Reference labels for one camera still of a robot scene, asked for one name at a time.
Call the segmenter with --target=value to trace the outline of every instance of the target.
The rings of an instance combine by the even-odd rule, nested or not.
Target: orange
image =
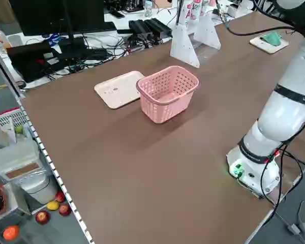
[[[14,240],[19,235],[19,227],[17,225],[9,226],[4,231],[4,238],[6,240]]]

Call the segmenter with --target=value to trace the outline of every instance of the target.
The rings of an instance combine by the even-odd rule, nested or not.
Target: brown table
[[[237,32],[277,26],[258,13]],[[301,37],[269,55],[223,26],[222,49],[200,69],[169,56],[170,44],[133,53],[31,90],[22,101],[96,243],[244,243],[270,210],[227,172],[226,153],[260,114]],[[162,125],[139,102],[109,109],[94,85],[138,70],[180,65],[201,81],[187,111]],[[291,151],[305,160],[305,140]],[[285,160],[285,182],[297,176]]]

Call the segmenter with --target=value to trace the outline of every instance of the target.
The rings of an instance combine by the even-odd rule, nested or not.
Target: white tray
[[[116,109],[140,98],[136,83],[143,77],[140,72],[131,71],[99,83],[94,89],[109,108]]]
[[[260,39],[260,37],[262,37],[264,34],[262,34],[259,37],[253,38],[252,40],[250,40],[250,43],[253,46],[256,46],[257,48],[260,48],[261,50],[269,53],[269,54],[274,54],[276,52],[278,52],[279,50],[287,47],[289,45],[289,43],[283,39],[281,39],[281,44],[279,46],[272,46],[271,44],[263,41]]]

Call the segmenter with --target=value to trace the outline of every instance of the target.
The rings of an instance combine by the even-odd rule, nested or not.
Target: red apple
[[[45,225],[50,220],[50,214],[47,211],[39,211],[35,216],[35,220],[37,223]]]
[[[55,199],[57,202],[64,202],[66,200],[65,195],[63,194],[63,192],[59,191],[57,192],[57,194],[55,195]]]
[[[59,207],[59,214],[62,216],[68,216],[71,213],[71,208],[68,204],[61,204]]]

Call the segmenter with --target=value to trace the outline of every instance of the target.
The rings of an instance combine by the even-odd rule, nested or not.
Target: white stand
[[[191,43],[185,25],[176,25],[172,34],[173,39],[170,53],[171,57],[199,68],[200,61]],[[194,39],[214,49],[219,50],[221,48],[221,43],[219,41],[214,23],[211,19],[211,14],[200,17],[197,31],[194,34]]]

